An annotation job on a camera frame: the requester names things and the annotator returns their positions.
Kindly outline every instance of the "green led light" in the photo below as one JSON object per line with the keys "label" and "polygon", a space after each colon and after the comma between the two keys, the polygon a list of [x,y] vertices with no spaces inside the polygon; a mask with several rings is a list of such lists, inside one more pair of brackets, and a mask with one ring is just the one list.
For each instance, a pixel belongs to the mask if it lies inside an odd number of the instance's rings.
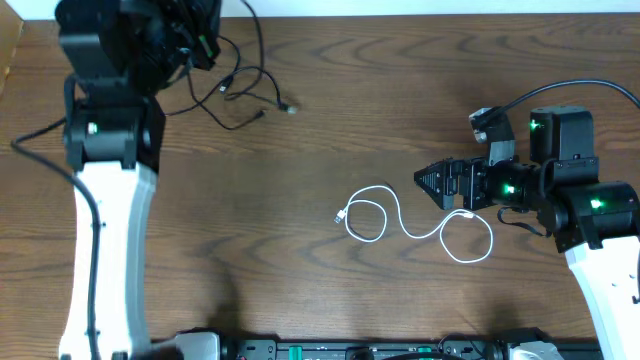
{"label": "green led light", "polygon": [[207,43],[207,38],[204,35],[200,35],[198,36],[198,39],[200,40],[200,43],[202,44],[204,51],[207,52],[207,57],[209,58],[212,57],[213,51],[211,51],[211,47],[209,47],[209,43]]}
{"label": "green led light", "polygon": [[604,203],[598,199],[591,200],[591,207],[594,209],[599,209],[604,206]]}
{"label": "green led light", "polygon": [[97,133],[100,132],[100,128],[98,128],[98,124],[94,123],[94,122],[90,122],[87,125],[87,133],[89,133],[89,135],[95,135]]}

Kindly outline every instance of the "black robot arm segment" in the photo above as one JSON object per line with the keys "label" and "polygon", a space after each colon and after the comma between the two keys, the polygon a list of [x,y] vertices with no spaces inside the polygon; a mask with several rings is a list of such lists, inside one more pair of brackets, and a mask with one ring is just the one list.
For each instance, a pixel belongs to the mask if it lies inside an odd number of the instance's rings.
{"label": "black robot arm segment", "polygon": [[[60,45],[75,74],[65,86],[67,162],[137,162],[158,171],[165,115],[155,95],[177,70],[209,70],[220,0],[63,0]],[[86,97],[75,99],[75,84]]]}
{"label": "black robot arm segment", "polygon": [[460,194],[468,210],[499,204],[536,211],[540,224],[555,235],[559,252],[585,242],[599,249],[603,239],[639,234],[633,188],[598,181],[593,118],[586,109],[553,106],[531,112],[530,159],[541,166],[518,162],[505,123],[502,114],[482,131],[474,129],[488,144],[486,157],[437,162],[414,174],[416,184],[441,209],[453,207],[453,196]]}
{"label": "black robot arm segment", "polygon": [[187,59],[209,70],[220,1],[63,0],[56,8],[60,45],[79,85],[100,94],[155,95]]}

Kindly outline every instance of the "wooden table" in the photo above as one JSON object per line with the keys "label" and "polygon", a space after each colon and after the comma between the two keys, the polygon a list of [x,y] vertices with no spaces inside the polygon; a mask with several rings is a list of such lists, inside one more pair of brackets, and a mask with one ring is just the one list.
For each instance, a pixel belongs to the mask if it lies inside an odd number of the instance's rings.
{"label": "wooden table", "polygon": [[[434,16],[264,19],[268,69],[300,106],[227,132],[203,112],[169,118],[147,233],[146,315],[151,335],[213,325],[231,334],[296,339],[425,339],[538,326],[553,336],[594,336],[580,289],[552,239],[500,225],[476,265],[448,258],[436,237],[401,232],[388,194],[388,234],[366,245],[333,218],[355,190],[388,182],[411,231],[445,216],[413,183],[444,157],[484,153],[467,122],[534,87],[599,77],[640,93],[637,15]],[[256,60],[248,19],[222,34]],[[70,186],[10,152],[9,140],[63,114],[70,72],[57,27],[30,22],[0,102],[0,358],[51,358],[71,297],[75,207]],[[202,94],[234,61],[196,72]],[[239,77],[248,82],[250,75]],[[258,90],[271,94],[265,81]],[[185,82],[159,95],[165,111],[190,104]],[[262,105],[212,101],[233,123]],[[582,104],[595,117],[601,180],[640,188],[640,121],[610,89],[580,86],[540,95],[510,113],[528,159],[528,112]],[[63,161],[60,135],[30,146]],[[534,222],[532,216],[521,216]],[[381,215],[354,208],[375,234]],[[485,229],[454,220],[445,231],[459,257],[487,247]]]}

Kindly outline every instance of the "black wire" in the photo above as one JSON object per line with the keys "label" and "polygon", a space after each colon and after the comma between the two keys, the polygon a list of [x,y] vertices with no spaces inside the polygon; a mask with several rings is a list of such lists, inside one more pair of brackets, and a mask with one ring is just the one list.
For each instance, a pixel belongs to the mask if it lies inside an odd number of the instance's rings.
{"label": "black wire", "polygon": [[[247,9],[249,9],[249,11],[251,12],[251,16],[253,19],[253,22],[255,24],[255,28],[256,28],[256,34],[258,36],[258,48],[259,48],[259,65],[258,66],[246,66],[246,67],[242,67],[240,68],[240,63],[242,61],[242,57],[240,55],[240,48],[230,39],[223,37],[223,36],[218,36],[220,39],[228,42],[236,51],[236,55],[237,55],[237,59],[236,59],[236,65],[233,69],[233,71],[228,74],[227,76],[225,76],[224,78],[222,78],[206,95],[204,98],[202,98],[202,100],[198,100],[198,98],[195,95],[195,92],[193,90],[193,80],[191,79],[191,77],[189,75],[187,75],[187,80],[189,82],[189,93],[191,95],[191,99],[194,101],[194,105],[191,105],[187,108],[181,109],[181,110],[177,110],[177,111],[173,111],[173,112],[169,112],[169,113],[165,113],[165,116],[176,116],[176,115],[180,115],[180,114],[184,114],[187,112],[190,112],[198,107],[200,107],[202,110],[204,110],[209,116],[211,116],[211,118],[218,124],[220,125],[222,128],[224,128],[225,130],[238,130],[241,129],[251,123],[253,123],[254,121],[256,121],[257,119],[261,118],[262,116],[264,116],[264,111],[259,111],[258,113],[256,113],[252,118],[250,118],[249,120],[246,120],[242,123],[240,123],[239,125],[236,126],[227,126],[225,124],[223,124],[220,119],[209,109],[207,108],[204,103],[209,100],[209,98],[215,94],[218,89],[220,89],[220,87],[222,86],[222,84],[224,84],[225,82],[231,82],[233,81],[233,77],[241,72],[244,71],[249,71],[249,70],[257,70],[258,71],[258,75],[256,76],[256,79],[246,88],[244,88],[241,91],[238,92],[233,92],[233,93],[229,93],[226,94],[224,96],[224,100],[225,101],[234,101],[239,99],[242,96],[251,96],[253,98],[256,98],[258,100],[264,101],[266,103],[269,103],[275,107],[277,107],[278,109],[282,110],[283,109],[283,103],[282,103],[282,98],[280,96],[280,88],[275,80],[275,78],[266,70],[264,70],[264,66],[265,66],[265,50],[264,50],[264,39],[262,36],[262,27],[260,25],[260,21],[258,19],[258,15],[256,14],[256,12],[253,10],[253,8],[251,7],[251,5],[249,5],[249,3],[246,0],[241,0],[242,3],[247,7]],[[267,77],[269,77],[269,79],[271,80],[271,82],[273,83],[274,88],[276,89],[276,99],[275,100],[271,100],[269,98],[266,98],[264,96],[260,96],[257,94],[254,94],[251,92],[251,90],[256,87],[256,85],[258,85],[258,83],[260,83],[260,81],[262,80],[262,76],[263,75],[267,75]]]}
{"label": "black wire", "polygon": [[[196,98],[194,92],[193,92],[193,83],[191,81],[191,76],[189,75],[187,77],[187,80],[189,81],[189,93],[191,94],[191,98],[193,99],[193,101],[195,101],[196,103],[198,102],[198,99]],[[227,126],[224,123],[222,123],[220,121],[220,119],[218,119],[218,117],[211,111],[209,110],[208,107],[206,107],[204,104],[200,104],[199,105],[202,110],[204,110],[207,114],[209,114],[209,116],[211,116],[211,118],[218,124],[220,125],[223,129],[225,130],[229,130],[229,131],[233,131],[233,130],[238,130],[238,129],[242,129],[243,127],[251,124],[252,122],[258,120],[259,118],[261,118],[264,115],[264,112],[260,111],[258,112],[256,115],[254,115],[252,118],[250,118],[249,120],[246,120],[236,126]]]}
{"label": "black wire", "polygon": [[[259,66],[260,66],[260,69],[264,69],[264,62],[265,62],[264,61],[264,39],[262,38],[262,27],[260,26],[260,20],[258,20],[258,15],[246,0],[240,0],[240,1],[242,1],[242,3],[247,7],[247,9],[249,9],[249,12],[251,12],[251,18],[253,19],[253,23],[256,27],[256,35],[258,36],[258,49],[259,49],[258,51],[259,51],[259,58],[260,58]],[[225,96],[225,100],[229,101],[229,100],[238,99],[240,96],[244,95],[245,93],[251,91],[254,87],[256,87],[256,85],[258,85],[261,79],[262,79],[262,73],[258,73],[258,76],[256,77],[255,80],[253,80],[253,83],[251,83],[251,85],[247,86],[242,91],[227,94]]]}
{"label": "black wire", "polygon": [[96,331],[96,278],[98,275],[98,251],[99,251],[99,247],[100,247],[100,227],[101,227],[101,223],[100,223],[100,214],[98,212],[98,205],[95,201],[95,199],[93,198],[93,196],[91,195],[91,192],[89,191],[89,189],[87,189],[87,187],[84,185],[84,183],[78,179],[75,175],[72,175],[68,172],[66,172],[63,168],[61,168],[60,166],[54,164],[53,162],[51,162],[50,160],[48,160],[47,158],[40,156],[34,152],[31,152],[29,150],[27,150],[26,148],[22,147],[20,145],[20,143],[24,142],[24,141],[28,141],[31,139],[34,139],[38,136],[44,135],[48,132],[50,132],[51,130],[54,130],[62,125],[64,125],[64,123],[67,121],[66,118],[62,118],[58,121],[56,121],[55,123],[47,126],[44,129],[40,129],[37,131],[34,131],[30,134],[26,134],[26,135],[22,135],[17,137],[15,140],[11,141],[11,148],[16,151],[17,153],[37,162],[40,163],[41,165],[46,166],[47,168],[49,168],[50,170],[53,170],[54,172],[58,173],[60,176],[62,176],[67,182],[69,182],[71,185],[73,185],[76,189],[78,189],[78,191],[82,194],[82,196],[85,198],[85,200],[87,201],[87,205],[89,205],[89,210],[91,210],[91,221],[92,221],[92,228],[93,228],[93,240],[91,243],[91,263],[90,263],[90,269],[89,269],[89,286],[88,286],[88,290],[87,290],[87,294],[88,294],[88,299],[87,299],[87,336],[89,338],[89,350],[91,351],[91,358],[92,359],[99,359],[99,351],[98,351],[98,334]]}
{"label": "black wire", "polygon": [[617,91],[619,91],[620,93],[622,93],[622,95],[624,95],[627,99],[629,99],[636,107],[638,107],[638,109],[640,109],[640,100],[633,95],[633,93],[631,93],[631,91],[625,89],[624,87],[614,83],[613,81],[609,81],[609,80],[601,80],[601,79],[574,79],[574,80],[565,80],[565,81],[558,81],[555,83],[551,83],[545,86],[541,86],[535,90],[532,90],[522,96],[520,96],[519,98],[513,100],[512,102],[510,102],[509,104],[499,108],[498,110],[496,110],[495,112],[491,113],[490,115],[488,115],[484,121],[485,124],[488,123],[489,121],[491,121],[492,119],[497,119],[498,117],[500,117],[502,114],[506,113],[507,111],[511,110],[512,108],[514,108],[515,106],[517,106],[518,104],[524,102],[525,100],[540,94],[541,92],[547,91],[547,90],[551,90],[551,89],[556,89],[559,87],[563,87],[563,86],[569,86],[569,85],[602,85],[602,86],[608,86],[612,89],[615,89]]}
{"label": "black wire", "polygon": [[229,45],[231,45],[231,47],[233,47],[233,49],[236,51],[236,66],[233,67],[233,71],[237,71],[238,68],[240,68],[240,63],[242,62],[242,57],[240,56],[240,48],[233,41],[229,40],[229,38],[226,38],[222,35],[218,35],[218,39],[228,42]]}
{"label": "black wire", "polygon": [[529,231],[530,233],[534,234],[534,235],[538,235],[538,236],[544,236],[544,237],[551,237],[551,235],[553,235],[552,232],[550,232],[549,230],[547,230],[547,232],[545,234],[542,234],[541,232],[539,232],[538,230],[536,230],[533,226],[527,224],[527,223],[523,223],[523,222],[506,222],[504,221],[504,219],[502,218],[502,216],[504,215],[505,211],[507,210],[511,210],[513,212],[517,212],[519,214],[526,214],[529,212],[529,209],[523,209],[523,208],[519,208],[516,206],[505,206],[500,208],[500,210],[498,210],[498,221],[500,221],[501,223],[505,224],[505,225],[510,225],[510,226],[517,226],[519,228],[523,228],[527,231]]}
{"label": "black wire", "polygon": [[478,355],[480,355],[480,358],[478,358],[476,360],[484,359],[484,354],[482,353],[482,351],[480,351],[480,349],[478,349],[478,347],[476,346],[476,344],[473,343],[471,338],[469,338],[467,335],[465,335],[463,333],[451,333],[451,334],[443,337],[440,340],[440,342],[438,343],[437,350],[439,352],[441,352],[441,353],[444,353],[444,343],[447,342],[447,339],[449,339],[449,338],[451,338],[453,336],[463,337],[465,340],[467,340],[471,344],[471,347],[473,347],[473,350],[475,350],[475,352],[478,353]]}

